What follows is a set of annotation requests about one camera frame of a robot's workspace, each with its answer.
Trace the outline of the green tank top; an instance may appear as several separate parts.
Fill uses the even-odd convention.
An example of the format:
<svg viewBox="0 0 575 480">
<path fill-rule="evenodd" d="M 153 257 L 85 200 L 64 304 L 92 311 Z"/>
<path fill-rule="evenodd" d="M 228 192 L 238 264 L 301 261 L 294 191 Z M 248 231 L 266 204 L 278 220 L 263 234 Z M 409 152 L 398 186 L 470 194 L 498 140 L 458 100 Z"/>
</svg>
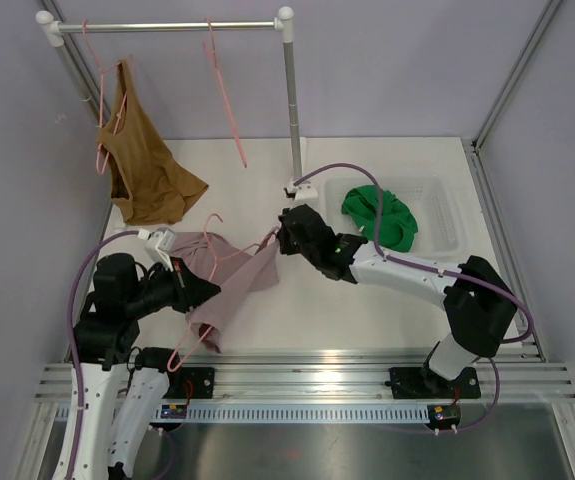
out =
<svg viewBox="0 0 575 480">
<path fill-rule="evenodd" d="M 382 215 L 378 243 L 396 252 L 410 252 L 418 233 L 418 224 L 409 207 L 389 190 L 382 190 Z M 369 240 L 375 240 L 378 194 L 374 185 L 349 190 L 341 204 L 341 213 L 348 216 Z"/>
</svg>

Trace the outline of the brown tank top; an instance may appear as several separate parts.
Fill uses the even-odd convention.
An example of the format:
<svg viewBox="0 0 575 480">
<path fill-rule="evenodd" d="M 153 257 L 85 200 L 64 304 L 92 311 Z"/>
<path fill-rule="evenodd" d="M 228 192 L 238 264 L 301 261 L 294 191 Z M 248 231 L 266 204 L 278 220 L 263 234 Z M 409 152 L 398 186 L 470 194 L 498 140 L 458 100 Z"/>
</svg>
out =
<svg viewBox="0 0 575 480">
<path fill-rule="evenodd" d="M 127 225 L 173 225 L 207 192 L 181 166 L 140 104 L 127 61 L 117 64 L 111 116 L 99 128 L 101 164 L 110 171 L 110 199 Z"/>
</svg>

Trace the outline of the pink hanger of green top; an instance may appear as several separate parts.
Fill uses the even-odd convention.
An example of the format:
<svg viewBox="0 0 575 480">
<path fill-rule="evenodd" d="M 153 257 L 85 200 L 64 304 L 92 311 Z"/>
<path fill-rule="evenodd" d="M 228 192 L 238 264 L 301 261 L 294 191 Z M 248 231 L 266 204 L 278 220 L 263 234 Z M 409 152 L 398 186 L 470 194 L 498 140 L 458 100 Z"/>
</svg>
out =
<svg viewBox="0 0 575 480">
<path fill-rule="evenodd" d="M 207 57 L 211 63 L 211 66 L 212 66 L 214 74 L 215 74 L 218 90 L 219 90 L 221 100 L 223 103 L 223 107 L 224 107 L 224 110 L 226 113 L 227 121 L 228 121 L 230 130 L 231 130 L 232 139 L 233 139 L 235 146 L 236 146 L 236 149 L 238 151 L 238 155 L 240 157 L 242 166 L 244 168 L 247 168 L 248 167 L 247 156 L 246 156 L 244 147 L 242 145 L 242 141 L 241 141 L 241 138 L 239 135 L 237 123 L 236 123 L 236 120 L 235 120 L 235 117 L 233 114 L 233 110 L 231 107 L 231 103 L 230 103 L 230 100 L 228 97 L 228 93 L 226 90 L 224 78 L 223 78 L 223 75 L 222 75 L 222 72 L 220 69 L 214 25 L 209 19 L 205 19 L 205 21 L 207 23 L 207 27 L 208 27 L 208 31 L 209 31 L 209 35 L 210 35 L 210 40 L 209 40 L 209 42 L 204 42 L 203 47 L 205 49 L 205 53 L 206 53 L 206 55 L 207 55 Z"/>
</svg>

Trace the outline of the pink hanger of brown top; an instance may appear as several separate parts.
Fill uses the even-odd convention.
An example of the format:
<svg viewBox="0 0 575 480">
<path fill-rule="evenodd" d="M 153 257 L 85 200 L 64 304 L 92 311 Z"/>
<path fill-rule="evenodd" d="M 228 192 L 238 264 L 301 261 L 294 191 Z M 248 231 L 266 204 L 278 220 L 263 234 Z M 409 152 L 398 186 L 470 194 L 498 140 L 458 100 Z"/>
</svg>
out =
<svg viewBox="0 0 575 480">
<path fill-rule="evenodd" d="M 100 57 L 94 50 L 92 42 L 89 39 L 89 32 L 89 21 L 85 19 L 82 23 L 83 39 L 99 72 L 99 106 L 97 120 L 98 131 L 103 131 L 111 123 L 111 120 L 114 120 L 112 135 L 116 136 L 125 126 L 127 118 L 128 92 L 127 88 L 124 87 L 122 100 L 120 101 L 120 108 L 116 114 L 113 114 L 112 109 L 107 107 L 105 103 L 105 79 L 109 73 L 113 71 L 118 72 L 124 62 L 127 63 L 127 70 L 130 71 L 131 68 L 135 66 L 135 58 L 132 54 L 129 54 L 124 60 L 119 60 L 114 65 L 105 67 Z M 102 142 L 98 142 L 96 146 L 95 169 L 99 175 L 104 175 L 109 170 L 110 159 L 113 160 L 114 169 L 117 173 L 119 173 L 120 169 L 116 157 Z"/>
</svg>

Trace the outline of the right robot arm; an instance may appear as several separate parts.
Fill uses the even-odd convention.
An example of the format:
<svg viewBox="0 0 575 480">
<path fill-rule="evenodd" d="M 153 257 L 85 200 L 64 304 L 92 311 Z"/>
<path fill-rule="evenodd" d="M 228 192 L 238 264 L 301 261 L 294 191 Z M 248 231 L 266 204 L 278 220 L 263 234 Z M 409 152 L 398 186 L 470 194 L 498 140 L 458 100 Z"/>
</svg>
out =
<svg viewBox="0 0 575 480">
<path fill-rule="evenodd" d="M 331 280 L 410 294 L 445 313 L 450 332 L 424 363 L 390 369 L 394 398 L 480 398 L 472 365 L 496 356 L 517 312 L 509 288 L 487 260 L 470 256 L 461 264 L 445 264 L 416 257 L 388 259 L 372 241 L 334 232 L 307 205 L 284 209 L 279 222 L 282 254 L 301 255 Z"/>
</svg>

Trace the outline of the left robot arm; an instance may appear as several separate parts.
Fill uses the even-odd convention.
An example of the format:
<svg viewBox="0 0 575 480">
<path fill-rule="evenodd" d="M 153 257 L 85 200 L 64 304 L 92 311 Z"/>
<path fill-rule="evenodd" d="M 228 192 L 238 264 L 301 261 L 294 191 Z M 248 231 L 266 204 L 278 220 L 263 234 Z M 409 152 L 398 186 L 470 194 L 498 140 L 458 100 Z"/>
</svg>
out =
<svg viewBox="0 0 575 480">
<path fill-rule="evenodd" d="M 71 404 L 56 479 L 130 479 L 143 437 L 162 398 L 182 388 L 166 350 L 134 354 L 141 319 L 164 308 L 185 314 L 219 294 L 180 258 L 139 275 L 135 259 L 100 259 L 77 323 L 70 327 Z"/>
</svg>

